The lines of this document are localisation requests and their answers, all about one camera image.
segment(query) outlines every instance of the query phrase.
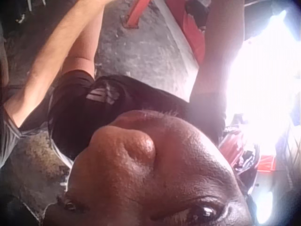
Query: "leg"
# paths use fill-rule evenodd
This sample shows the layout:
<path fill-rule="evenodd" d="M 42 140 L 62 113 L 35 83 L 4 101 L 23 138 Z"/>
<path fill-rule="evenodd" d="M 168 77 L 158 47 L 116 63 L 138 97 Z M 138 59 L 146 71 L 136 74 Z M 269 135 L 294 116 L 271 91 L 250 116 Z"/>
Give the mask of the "leg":
<path fill-rule="evenodd" d="M 94 78 L 94 57 L 103 21 L 103 10 L 81 32 L 62 67 L 62 74 L 83 70 Z"/>

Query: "man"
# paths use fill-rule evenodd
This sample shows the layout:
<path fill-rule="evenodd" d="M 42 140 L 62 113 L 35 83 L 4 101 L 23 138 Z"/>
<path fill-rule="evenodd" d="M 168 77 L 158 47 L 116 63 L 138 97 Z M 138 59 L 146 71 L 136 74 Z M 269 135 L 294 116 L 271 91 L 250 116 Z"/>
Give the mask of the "man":
<path fill-rule="evenodd" d="M 48 129 L 71 173 L 45 226 L 252 225 L 216 148 L 228 68 L 244 40 L 244 1 L 212 1 L 206 56 L 189 103 L 126 76 L 94 81 L 108 1 L 78 0 L 38 54 L 24 89 L 4 104 L 2 164 L 63 65 Z"/>

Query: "black shirt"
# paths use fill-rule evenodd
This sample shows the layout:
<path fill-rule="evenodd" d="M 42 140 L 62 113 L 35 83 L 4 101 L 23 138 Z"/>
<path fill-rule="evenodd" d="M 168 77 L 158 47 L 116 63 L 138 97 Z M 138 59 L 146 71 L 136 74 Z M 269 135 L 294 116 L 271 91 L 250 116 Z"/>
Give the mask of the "black shirt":
<path fill-rule="evenodd" d="M 93 133 L 131 110 L 173 112 L 204 132 L 216 145 L 225 127 L 226 97 L 202 94 L 190 103 L 140 81 L 112 75 L 94 81 L 83 71 L 65 74 L 56 87 L 48 114 L 48 131 L 53 149 L 69 166 L 89 144 Z M 0 162 L 6 160 L 20 136 L 4 126 Z M 9 137 L 14 137 L 11 144 Z"/>

